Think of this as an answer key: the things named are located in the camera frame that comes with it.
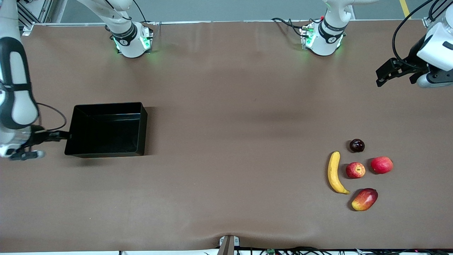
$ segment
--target gray floor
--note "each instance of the gray floor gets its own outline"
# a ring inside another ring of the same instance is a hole
[[[326,11],[321,0],[136,0],[146,19],[151,21],[242,21],[282,19],[307,20],[318,18]],[[412,11],[424,0],[406,0]],[[354,6],[357,19],[402,19],[404,13],[399,0],[381,0],[372,5]],[[414,18],[427,16],[428,7]],[[141,21],[135,5],[128,11],[133,20]],[[67,0],[62,23],[101,22],[85,6],[76,0]]]

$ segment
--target green led light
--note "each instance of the green led light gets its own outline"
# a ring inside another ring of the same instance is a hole
[[[341,36],[340,39],[338,40],[337,48],[340,47],[342,39],[343,39],[343,36]]]
[[[149,49],[150,48],[149,39],[147,39],[146,37],[145,38],[141,37],[141,39],[142,39],[143,47],[145,49]]]
[[[115,42],[116,48],[117,48],[118,50],[120,50],[120,47],[118,46],[118,43],[116,42],[116,40],[113,39],[113,41]]]

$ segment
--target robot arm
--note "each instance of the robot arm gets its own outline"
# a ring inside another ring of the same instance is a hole
[[[327,5],[324,19],[308,25],[308,36],[304,39],[304,47],[321,56],[328,56],[340,46],[343,32],[351,20],[351,5],[367,5],[379,0],[323,0]]]
[[[390,79],[413,74],[409,80],[422,88],[453,85],[453,5],[429,27],[426,35],[400,61],[391,58],[376,70],[377,86]]]
[[[126,13],[132,0],[79,0],[97,14],[128,58],[150,51],[152,34]],[[68,139],[69,133],[33,125],[39,109],[32,94],[25,50],[20,40],[16,0],[0,0],[0,157],[26,160],[44,156],[26,151],[42,142]]]
[[[27,142],[38,118],[18,22],[16,1],[0,0],[0,157]]]
[[[151,50],[152,31],[132,22],[126,11],[132,0],[78,0],[105,22],[116,47],[125,57],[137,58]]]

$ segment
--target wire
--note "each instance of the wire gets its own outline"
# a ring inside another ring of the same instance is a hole
[[[314,19],[309,19],[309,21],[311,21],[311,22],[313,22],[313,23],[316,23],[316,24],[319,24],[319,23],[321,23],[323,20],[318,20],[318,21],[316,21],[316,20],[314,20]]]
[[[288,252],[291,252],[292,255],[308,255],[308,254],[315,254],[315,255],[332,255],[330,252],[325,251],[325,250],[320,250],[318,248],[314,247],[305,247],[305,246],[300,246],[300,247],[295,247],[292,249],[278,249],[275,250],[276,252],[278,251],[279,253],[285,253],[288,255]]]
[[[58,129],[63,128],[64,126],[66,126],[66,124],[67,124],[67,118],[66,118],[66,116],[65,116],[62,112],[60,112],[58,109],[56,109],[55,107],[52,107],[52,106],[50,106],[50,105],[44,104],[44,103],[36,103],[36,104],[37,104],[37,105],[45,106],[45,107],[47,107],[47,108],[49,108],[49,109],[52,109],[52,110],[56,111],[58,114],[60,114],[61,117],[63,117],[63,120],[64,120],[64,124],[63,124],[63,125],[61,125],[61,126],[59,126],[59,127],[56,127],[56,128],[47,129],[47,131],[55,131],[55,130],[58,130]],[[39,107],[38,107],[38,114],[39,114],[39,120],[38,120],[38,121],[39,121],[39,125],[42,126],[43,120],[42,120],[42,118],[41,118],[41,111],[39,110]]]
[[[440,9],[441,6],[443,6],[445,3],[447,2],[447,0],[445,0],[441,5],[439,5],[439,7],[437,7],[434,12],[436,12],[437,10]],[[437,16],[435,16],[434,18],[437,19],[452,3],[449,3],[442,11],[440,11]]]
[[[288,23],[288,22],[284,21],[284,20],[283,20],[283,19],[281,19],[281,18],[273,18],[272,20],[273,20],[273,21],[276,21],[276,20],[278,20],[278,21],[281,21],[281,22],[283,22],[283,24],[285,24],[285,25],[287,25],[287,26],[291,26],[291,24],[290,24],[290,23]]]
[[[143,21],[142,21],[142,22],[150,22],[149,20],[147,20],[147,19],[145,18],[145,15],[143,15],[143,11],[141,11],[141,8],[140,8],[140,6],[137,4],[137,2],[136,2],[135,0],[132,0],[132,1],[134,1],[135,5],[137,6],[137,8],[139,9],[140,13],[142,14],[142,17],[143,17]]]
[[[439,6],[437,7],[437,9],[436,9],[435,11],[433,11],[434,6],[435,6],[439,1],[440,1],[440,0],[434,1],[434,3],[433,3],[433,4],[431,5],[431,7],[429,8],[429,11],[428,11],[428,18],[429,18],[431,21],[435,21],[435,18],[433,17],[433,12],[439,10],[440,6],[443,5],[443,4],[442,4],[442,5],[439,5]]]
[[[442,7],[444,4],[446,4],[448,2],[448,0],[444,0],[441,4],[439,4],[437,6],[436,9],[434,9],[434,7],[438,4],[440,0],[436,0],[434,1],[434,3],[431,5],[430,9],[429,9],[429,12],[428,12],[428,17],[431,21],[435,21],[451,4],[452,2],[450,2],[442,11],[438,12],[437,16],[436,17],[433,17],[433,13],[435,13],[436,11],[438,11],[440,9],[440,7]]]
[[[284,20],[281,19],[281,18],[273,18],[272,20],[273,20],[273,21],[277,21],[277,20],[278,20],[278,21],[281,21],[281,22],[283,22],[283,24],[292,27],[293,30],[294,30],[294,32],[295,32],[298,36],[308,38],[307,35],[300,34],[300,33],[296,30],[296,28],[297,28],[297,29],[301,29],[302,27],[301,27],[301,26],[296,26],[296,25],[294,25],[291,19],[289,19],[288,22],[284,21]]]
[[[398,52],[396,52],[396,46],[395,46],[395,40],[396,40],[396,34],[398,33],[398,31],[400,30],[400,28],[404,25],[404,23],[406,23],[406,21],[412,16],[414,15],[414,13],[416,13],[418,10],[422,9],[425,5],[429,4],[430,2],[432,2],[434,0],[428,0],[424,3],[422,3],[419,7],[415,8],[415,10],[413,10],[411,13],[409,13],[409,15],[407,15],[403,21],[401,21],[401,23],[398,25],[398,27],[396,28],[395,32],[393,33],[393,37],[392,37],[392,50],[393,50],[393,54],[395,55],[395,57],[403,64],[409,66],[409,67],[412,67],[414,69],[422,69],[421,67],[418,67],[418,66],[414,66],[414,65],[411,65],[409,63],[407,63],[406,61],[404,61],[399,55],[398,55]]]
[[[434,252],[432,250],[425,250],[425,249],[406,249],[406,250],[362,250],[366,253],[363,255],[400,255],[403,252],[421,252],[421,253],[428,253],[430,255],[440,255],[438,252]]]

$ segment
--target yellow floor line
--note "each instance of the yellow floor line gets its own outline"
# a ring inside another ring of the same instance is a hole
[[[403,9],[404,16],[409,16],[409,8],[407,8],[406,0],[400,0],[401,8]]]

